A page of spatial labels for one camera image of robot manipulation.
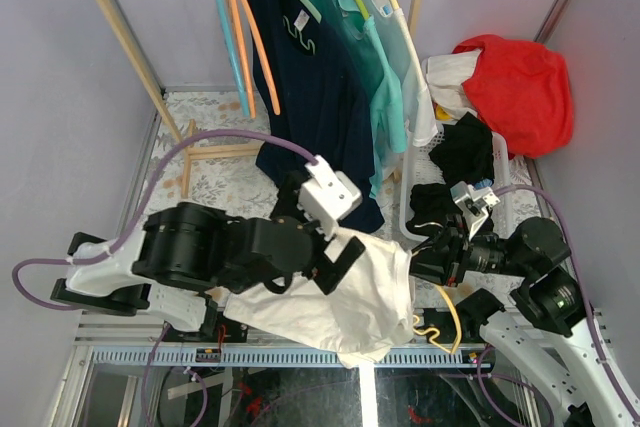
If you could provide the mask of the aluminium mounting rail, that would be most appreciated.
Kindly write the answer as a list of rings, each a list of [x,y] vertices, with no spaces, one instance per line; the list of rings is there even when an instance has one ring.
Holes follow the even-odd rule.
[[[456,329],[453,317],[449,310],[440,308],[416,308],[413,312],[418,316],[421,324],[416,327],[424,330],[433,326],[439,329],[440,336],[436,342],[441,344],[452,344],[456,336]],[[506,314],[510,314],[518,330],[527,333],[532,339],[548,343],[544,340],[546,334],[534,328],[515,309],[506,309]],[[376,334],[369,335],[368,328],[345,327],[341,328],[335,322],[329,326],[327,322],[315,318],[302,319],[301,317],[292,322],[276,322],[277,325],[264,327],[264,322],[253,323],[230,320],[224,317],[222,311],[218,311],[218,320],[213,327],[213,333],[183,332],[175,327],[169,327],[165,335],[164,342],[173,343],[206,343],[218,342],[219,331],[225,326],[226,334],[223,343],[262,343],[274,344],[277,342],[293,342],[307,347],[326,351],[364,351],[365,344],[373,346],[380,343],[383,337]],[[98,344],[142,342],[144,339],[157,340],[163,328],[163,321],[159,318],[141,313],[133,317],[113,316],[94,312],[83,311],[80,316],[79,327],[76,333],[77,342],[97,342]]]

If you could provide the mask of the red cloth pile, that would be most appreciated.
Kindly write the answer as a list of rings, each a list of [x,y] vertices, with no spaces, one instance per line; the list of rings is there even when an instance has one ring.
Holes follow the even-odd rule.
[[[455,55],[478,54],[462,83],[477,114],[513,155],[539,158],[569,144],[574,102],[565,58],[545,45],[484,34],[459,43]]]

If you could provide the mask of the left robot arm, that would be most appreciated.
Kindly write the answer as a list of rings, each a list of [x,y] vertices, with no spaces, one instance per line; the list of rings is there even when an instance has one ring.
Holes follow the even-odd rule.
[[[75,234],[72,269],[51,298],[112,316],[139,312],[163,320],[175,341],[211,341],[222,334],[215,287],[234,294],[263,287],[285,294],[297,277],[328,295],[365,251],[350,237],[337,253],[340,220],[362,201],[342,173],[287,175],[269,218],[243,218],[181,202],[150,215],[122,244]]]

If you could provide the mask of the white laundry basket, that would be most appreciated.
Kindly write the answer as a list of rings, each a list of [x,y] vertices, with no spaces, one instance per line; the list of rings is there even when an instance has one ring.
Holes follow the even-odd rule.
[[[430,152],[443,139],[444,122],[437,121],[438,133],[425,146],[413,144],[413,133],[408,130],[408,147],[403,155],[402,179],[399,207],[399,229],[403,236],[409,241],[421,242],[424,236],[411,233],[406,222],[414,216],[414,211],[410,207],[411,190],[416,184],[444,184],[441,170],[431,161]],[[507,146],[504,138],[498,133],[492,134],[494,183],[492,188],[496,190],[500,187],[511,184],[509,162],[507,157]],[[494,231],[502,238],[508,237],[515,229],[513,220],[513,202],[510,194],[505,194],[500,198],[500,202],[493,208],[492,216]]]

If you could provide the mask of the cream white hanger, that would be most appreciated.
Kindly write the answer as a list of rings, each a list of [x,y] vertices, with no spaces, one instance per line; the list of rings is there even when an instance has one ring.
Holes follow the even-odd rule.
[[[388,62],[402,81],[404,93],[427,90],[408,24],[397,0],[363,0],[374,17]]]

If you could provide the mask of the white crumpled cloth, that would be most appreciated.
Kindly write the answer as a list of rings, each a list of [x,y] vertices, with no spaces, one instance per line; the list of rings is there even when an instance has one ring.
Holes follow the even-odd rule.
[[[437,119],[459,120],[466,114],[477,115],[464,92],[463,84],[473,76],[480,53],[480,49],[473,49],[458,54],[431,56],[422,61]]]

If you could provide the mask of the teal hanging shirt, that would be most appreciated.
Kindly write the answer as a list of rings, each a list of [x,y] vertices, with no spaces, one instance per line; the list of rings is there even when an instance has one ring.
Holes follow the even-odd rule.
[[[369,99],[375,172],[370,177],[375,198],[397,154],[407,148],[401,83],[390,67],[374,17],[361,16],[353,0],[309,0],[341,36]]]

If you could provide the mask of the light blue hanging shirt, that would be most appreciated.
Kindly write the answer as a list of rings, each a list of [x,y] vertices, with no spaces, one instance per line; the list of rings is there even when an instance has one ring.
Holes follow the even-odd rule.
[[[374,17],[388,63],[401,81],[404,119],[412,144],[424,147],[438,134],[431,94],[398,0],[362,0]]]

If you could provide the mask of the orange plastic hanger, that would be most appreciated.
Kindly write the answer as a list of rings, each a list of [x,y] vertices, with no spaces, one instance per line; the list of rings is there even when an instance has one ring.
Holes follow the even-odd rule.
[[[235,37],[236,50],[239,55],[243,91],[246,94],[248,101],[248,116],[251,119],[254,119],[256,117],[255,97],[249,72],[249,61],[244,38],[244,30],[240,19],[239,0],[227,0],[227,4],[231,13],[231,26]]]
[[[251,30],[253,44],[258,54],[259,64],[262,68],[263,76],[268,88],[272,111],[275,115],[279,115],[281,113],[281,107],[274,78],[272,75],[271,66],[269,64],[262,36],[260,34],[253,12],[249,6],[248,0],[239,0],[239,10],[240,9],[244,11],[245,18]]]

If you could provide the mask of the black clothes in basket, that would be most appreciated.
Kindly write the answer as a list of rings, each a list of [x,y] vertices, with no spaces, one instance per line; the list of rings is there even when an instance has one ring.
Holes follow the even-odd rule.
[[[420,236],[436,234],[448,217],[462,213],[451,187],[463,182],[479,189],[491,187],[495,180],[491,130],[469,113],[443,127],[443,140],[432,148],[429,158],[440,169],[443,181],[417,184],[411,189],[413,217],[406,228]]]

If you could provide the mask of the pale yellow wavy hanger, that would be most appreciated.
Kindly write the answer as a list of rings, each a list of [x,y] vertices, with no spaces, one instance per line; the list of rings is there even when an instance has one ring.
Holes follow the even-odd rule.
[[[434,223],[434,226],[439,228],[439,231],[430,236],[428,239],[420,243],[418,246],[414,247],[411,250],[411,256],[416,257],[419,253],[426,250],[428,247],[432,247],[433,244],[437,241],[437,239],[444,233],[445,227],[441,224]],[[462,325],[460,321],[460,317],[458,311],[451,300],[449,294],[444,290],[444,288],[440,285],[435,286],[436,291],[439,293],[440,297],[445,301],[448,311],[452,317],[454,328],[455,328],[455,337],[450,347],[446,347],[445,345],[439,343],[437,339],[441,335],[441,330],[438,327],[430,326],[425,328],[419,328],[418,322],[420,320],[417,314],[413,315],[413,323],[412,323],[412,331],[414,334],[418,336],[422,336],[426,339],[427,343],[440,349],[448,355],[454,355],[458,352],[461,341],[462,341]]]

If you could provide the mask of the blue plastic hanger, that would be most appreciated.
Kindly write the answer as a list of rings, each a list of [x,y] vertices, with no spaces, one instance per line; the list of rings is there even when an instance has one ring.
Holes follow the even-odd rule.
[[[232,70],[241,108],[244,115],[248,116],[250,114],[248,95],[244,84],[239,56],[234,44],[234,38],[231,31],[231,20],[226,8],[226,0],[215,0],[215,2],[220,26],[223,33],[224,44],[226,47],[227,56]]]

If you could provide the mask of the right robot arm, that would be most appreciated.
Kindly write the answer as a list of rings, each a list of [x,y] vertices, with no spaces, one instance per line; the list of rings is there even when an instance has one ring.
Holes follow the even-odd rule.
[[[415,317],[429,342],[483,342],[506,357],[546,401],[555,426],[636,426],[639,399],[611,357],[578,281],[562,268],[571,250],[556,223],[531,217],[507,238],[469,235],[465,221],[449,218],[412,251],[410,273],[436,287],[461,284],[468,272],[515,276],[510,292],[520,315],[556,351],[531,339],[504,304],[481,288],[459,302],[450,321],[434,309]]]

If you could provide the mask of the white t shirt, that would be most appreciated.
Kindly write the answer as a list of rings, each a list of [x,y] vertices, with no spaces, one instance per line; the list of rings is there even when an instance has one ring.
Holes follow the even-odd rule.
[[[410,253],[395,241],[341,228],[336,233],[341,247],[349,235],[357,237],[365,246],[364,254],[347,272],[337,288],[323,294],[311,280],[297,275],[283,294],[269,292],[264,286],[253,287],[227,298],[223,315],[240,322],[266,326],[276,322],[317,319],[335,322],[339,327],[368,328],[369,335],[383,337],[373,346],[365,344],[364,351],[330,351],[338,354],[347,368],[361,363],[378,362],[395,346],[402,346],[413,338],[413,302],[409,281]]]

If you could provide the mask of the floral table cloth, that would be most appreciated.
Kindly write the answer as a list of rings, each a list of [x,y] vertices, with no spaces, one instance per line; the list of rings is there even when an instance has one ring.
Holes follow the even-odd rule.
[[[269,122],[264,103],[256,92],[257,103],[255,119],[243,115],[238,94],[235,91],[219,92],[168,92],[164,100],[169,113],[187,136],[188,123],[194,120],[194,132],[216,128],[247,129],[267,133]],[[145,152],[143,163],[147,167],[145,183],[156,169],[160,159],[174,146],[174,138],[164,122],[154,126],[153,149]],[[255,166],[256,156],[225,157],[221,159],[195,161],[192,164],[188,200],[214,208],[226,210],[230,215],[243,217],[269,216],[276,202],[277,189],[274,183]],[[509,161],[509,183],[531,184],[528,169],[522,158]],[[165,168],[163,176],[156,184],[154,192],[146,206],[145,213],[174,206],[181,198],[183,180],[183,157],[179,156]],[[378,205],[384,218],[383,226],[373,235],[384,240],[393,240],[409,249],[417,241],[409,240],[400,230],[401,181],[387,179],[377,196]],[[523,220],[542,216],[536,195],[527,190],[505,195],[512,201],[512,228]],[[414,304],[416,307],[444,308],[445,303],[434,287],[422,280],[412,281]],[[512,306],[509,292],[520,284],[516,277],[499,275],[481,275],[471,272],[465,275],[464,282],[456,288],[445,288],[454,303],[462,301],[471,293],[484,288],[495,295],[506,306]]]

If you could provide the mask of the navy blue hanging shirt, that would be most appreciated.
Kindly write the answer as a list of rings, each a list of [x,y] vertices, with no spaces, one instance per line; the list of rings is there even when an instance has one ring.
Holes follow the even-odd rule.
[[[369,100],[339,34],[301,0],[248,0],[280,105],[272,135],[322,156],[360,189],[341,226],[373,233],[384,223],[371,198],[374,174]]]

